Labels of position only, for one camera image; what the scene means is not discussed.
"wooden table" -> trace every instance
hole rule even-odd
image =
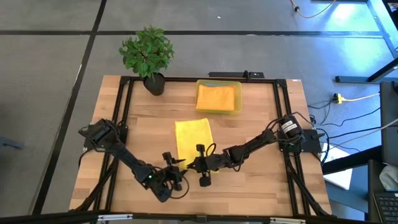
[[[120,76],[103,78],[92,122],[111,119],[118,92]],[[308,118],[307,103],[300,80],[287,80],[292,111]],[[195,82],[166,82],[164,94],[152,96],[142,82],[134,82],[127,125],[127,148],[139,159],[154,166],[164,167],[162,153],[170,151],[177,157],[175,121],[208,118],[215,153],[257,136],[266,125],[277,118],[271,84],[243,83],[243,110],[239,115],[204,114],[195,111]],[[282,89],[280,98],[285,114]],[[297,118],[303,128],[310,128]],[[331,212],[320,162],[311,154],[301,154],[305,183],[317,202]],[[73,191],[70,208],[79,206],[89,195],[100,176],[103,154],[89,152],[82,160]],[[190,191],[180,200],[160,203],[150,190],[136,182],[131,171],[119,164],[113,196],[113,212],[173,213],[207,215],[291,216],[291,205],[283,155],[277,143],[256,151],[242,165],[240,172],[221,169],[214,173],[211,186],[200,187],[199,177],[191,170],[186,174]],[[107,188],[103,191],[104,208]],[[303,213],[300,191],[296,186],[298,209]]]

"yellow plastic bin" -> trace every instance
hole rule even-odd
[[[235,107],[233,111],[224,111],[224,110],[203,110],[198,109],[198,112],[201,113],[223,113],[223,114],[239,114],[242,111],[242,83],[240,82],[231,82],[231,81],[219,81],[219,80],[198,80],[197,81],[197,97],[195,100],[195,107],[196,102],[198,100],[198,89],[199,85],[204,86],[232,86],[234,87],[235,92]]]

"folded yellow cloth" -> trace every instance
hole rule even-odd
[[[235,88],[233,86],[199,85],[196,109],[235,110]]]
[[[181,169],[199,156],[197,144],[205,145],[205,149],[213,143],[210,124],[207,118],[193,121],[176,121],[175,137],[177,139],[177,151],[179,159],[186,159],[179,164]]]

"yellow cable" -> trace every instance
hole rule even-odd
[[[363,100],[363,99],[366,99],[366,98],[369,98],[369,97],[372,97],[372,96],[377,96],[377,95],[380,95],[380,93],[375,93],[375,94],[372,94],[372,95],[369,95],[369,96],[360,97],[360,98],[357,98],[357,99],[346,99],[344,97],[341,97],[341,100],[342,101],[350,101],[350,102],[352,102],[352,101],[357,101],[357,100]]]
[[[296,6],[296,3],[294,2],[294,0],[290,0],[290,1],[292,2],[294,8],[296,8],[297,6]],[[303,18],[305,18],[305,19],[311,19],[311,18],[313,18],[313,17],[315,17],[315,16],[317,16],[317,15],[323,13],[325,10],[327,10],[327,9],[328,9],[333,3],[335,3],[335,2],[336,2],[336,0],[333,0],[326,8],[324,8],[322,11],[316,13],[316,14],[313,15],[313,16],[304,16],[304,15],[300,12],[299,9],[297,10],[297,12],[298,12],[298,13],[300,14],[300,16],[302,16]]]

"gray floor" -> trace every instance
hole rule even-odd
[[[296,2],[308,15],[326,5],[307,0]],[[99,4],[100,1],[94,0],[3,0],[0,29],[91,30]],[[373,4],[377,13],[385,15],[379,0],[373,0]],[[363,3],[336,3],[310,20],[298,17],[291,9],[289,0],[108,0],[99,29],[134,30],[152,24],[166,30],[377,31]],[[390,35],[395,37],[396,33],[391,31]],[[96,37],[45,213],[68,209],[83,144],[77,130],[91,120],[102,76],[131,74],[124,69],[118,54],[124,38]],[[379,37],[173,35],[169,38],[176,54],[164,72],[167,76],[206,77],[208,72],[251,70],[264,72],[268,78],[297,78],[303,80],[308,103],[327,100],[334,93],[355,98],[379,91],[377,85],[337,84],[333,77],[370,75],[393,59]],[[87,36],[0,36],[0,135],[27,146],[25,151],[0,150],[0,217],[29,211],[87,40]],[[377,107],[377,97],[333,105],[328,121],[338,123]],[[322,110],[310,112],[319,121],[324,117]],[[325,129],[334,136],[379,125],[379,114],[375,113],[342,128]],[[378,144],[380,135],[374,134],[346,146],[363,150]],[[335,203],[332,209],[339,217],[363,218]]]

